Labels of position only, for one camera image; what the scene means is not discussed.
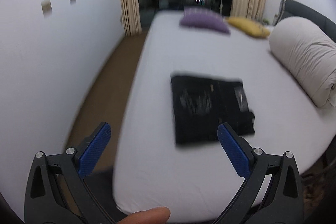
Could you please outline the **person left hand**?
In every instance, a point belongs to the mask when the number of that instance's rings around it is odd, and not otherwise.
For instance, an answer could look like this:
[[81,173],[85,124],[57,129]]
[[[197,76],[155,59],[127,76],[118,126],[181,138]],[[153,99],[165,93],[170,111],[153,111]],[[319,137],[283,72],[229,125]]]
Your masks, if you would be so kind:
[[169,220],[170,210],[167,207],[155,207],[128,215],[117,224],[165,224]]

